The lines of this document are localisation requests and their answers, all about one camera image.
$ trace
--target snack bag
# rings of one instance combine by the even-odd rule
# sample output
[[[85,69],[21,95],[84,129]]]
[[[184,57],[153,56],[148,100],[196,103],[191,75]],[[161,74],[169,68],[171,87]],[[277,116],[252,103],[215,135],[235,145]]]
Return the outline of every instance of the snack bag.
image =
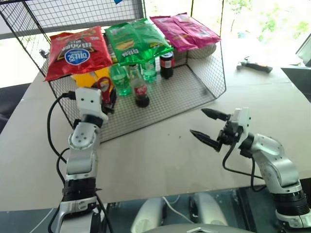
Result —
[[[83,74],[112,65],[101,27],[80,33],[51,36],[50,62],[45,81]]]
[[[150,17],[150,19],[163,32],[178,52],[198,49],[191,36],[182,30],[170,16],[156,16]]]
[[[187,13],[172,18],[182,30],[191,36],[199,49],[210,44],[216,44],[221,40],[215,32],[188,16]]]
[[[121,66],[145,63],[173,50],[146,18],[111,26],[106,35]]]

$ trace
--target bottle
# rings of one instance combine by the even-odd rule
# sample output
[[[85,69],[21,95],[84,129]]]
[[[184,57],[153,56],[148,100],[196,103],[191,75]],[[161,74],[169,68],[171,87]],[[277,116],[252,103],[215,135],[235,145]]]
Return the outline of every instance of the bottle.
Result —
[[[138,65],[129,66],[131,85],[134,90],[135,103],[138,107],[145,108],[149,105],[149,97],[147,95],[147,86],[141,76]]]
[[[160,67],[160,74],[163,78],[169,79],[173,76],[174,54],[172,52],[160,56]]]
[[[146,82],[152,83],[156,80],[156,60],[155,58],[141,64],[142,73]]]
[[[127,96],[132,92],[130,81],[124,67],[121,67],[119,64],[111,66],[109,75],[119,96]]]

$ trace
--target bottle label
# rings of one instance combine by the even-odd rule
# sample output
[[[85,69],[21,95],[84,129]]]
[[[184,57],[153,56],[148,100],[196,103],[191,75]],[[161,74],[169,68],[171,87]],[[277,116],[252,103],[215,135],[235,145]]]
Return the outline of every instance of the bottle label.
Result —
[[[147,86],[140,86],[140,87],[135,87],[134,88],[135,94],[136,95],[146,95],[147,93]]]
[[[170,61],[160,60],[160,66],[163,68],[172,68],[174,66],[174,59]]]

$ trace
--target soda bottle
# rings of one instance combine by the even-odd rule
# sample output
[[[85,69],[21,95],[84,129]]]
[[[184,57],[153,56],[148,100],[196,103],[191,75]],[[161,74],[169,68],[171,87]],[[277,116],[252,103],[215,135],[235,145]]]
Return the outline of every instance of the soda bottle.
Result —
[[[118,95],[127,96],[132,92],[130,81],[124,67],[121,67],[119,64],[111,66],[109,75],[117,89]]]
[[[141,73],[138,69],[138,65],[130,65],[130,79],[131,85],[134,90],[135,103],[138,107],[145,108],[149,105],[149,97],[147,95],[147,86]]]
[[[152,83],[156,80],[156,60],[154,58],[141,64],[141,68],[145,81]]]

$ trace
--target red chip bag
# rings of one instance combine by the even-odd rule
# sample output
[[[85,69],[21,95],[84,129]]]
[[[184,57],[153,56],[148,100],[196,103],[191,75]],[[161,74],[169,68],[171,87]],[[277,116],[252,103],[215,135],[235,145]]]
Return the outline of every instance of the red chip bag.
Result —
[[[83,74],[112,65],[101,27],[80,33],[51,36],[50,62],[45,81]]]

